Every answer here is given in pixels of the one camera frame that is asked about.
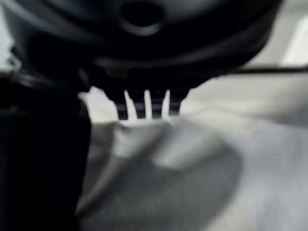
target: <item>black plastic part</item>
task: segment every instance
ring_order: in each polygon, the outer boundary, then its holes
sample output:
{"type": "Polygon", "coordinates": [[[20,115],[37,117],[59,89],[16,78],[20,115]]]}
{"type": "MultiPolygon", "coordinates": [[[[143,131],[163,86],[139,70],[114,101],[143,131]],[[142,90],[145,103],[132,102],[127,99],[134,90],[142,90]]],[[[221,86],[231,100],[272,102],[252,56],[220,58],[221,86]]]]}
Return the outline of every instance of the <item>black plastic part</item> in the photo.
{"type": "Polygon", "coordinates": [[[77,231],[91,133],[85,104],[0,82],[0,230],[77,231]]]}
{"type": "MultiPolygon", "coordinates": [[[[39,0],[2,2],[22,56],[44,76],[84,89],[78,70],[101,57],[108,64],[130,70],[129,78],[182,76],[190,77],[186,82],[191,82],[233,71],[264,47],[282,0],[230,0],[187,20],[167,20],[166,27],[146,38],[127,33],[119,26],[115,12],[108,10],[121,9],[121,4],[116,4],[126,1],[97,1],[106,5],[101,8],[106,14],[92,14],[104,17],[98,23],[63,13],[59,10],[65,4],[62,0],[54,0],[57,7],[39,0]]],[[[65,2],[77,5],[72,0],[65,2]]],[[[100,81],[98,84],[104,85],[105,80],[100,81]]]]}

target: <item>metal prong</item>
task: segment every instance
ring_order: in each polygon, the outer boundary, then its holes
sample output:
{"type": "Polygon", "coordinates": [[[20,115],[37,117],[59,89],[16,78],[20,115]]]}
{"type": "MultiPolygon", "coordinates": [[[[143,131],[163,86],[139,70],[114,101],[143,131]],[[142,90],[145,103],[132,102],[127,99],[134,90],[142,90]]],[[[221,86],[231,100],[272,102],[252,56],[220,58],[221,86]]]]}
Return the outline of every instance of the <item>metal prong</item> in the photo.
{"type": "Polygon", "coordinates": [[[145,101],[144,101],[144,91],[143,90],[135,90],[128,92],[129,97],[134,102],[137,118],[145,119],[146,111],[145,111],[145,101]]]}
{"type": "Polygon", "coordinates": [[[128,120],[128,109],[124,91],[105,91],[106,96],[115,103],[119,120],[128,120]]]}
{"type": "Polygon", "coordinates": [[[163,102],[166,97],[166,91],[152,91],[150,92],[152,102],[152,118],[160,119],[162,117],[163,102]]]}
{"type": "Polygon", "coordinates": [[[189,90],[173,91],[170,90],[169,115],[179,116],[181,104],[187,97],[189,90]]]}

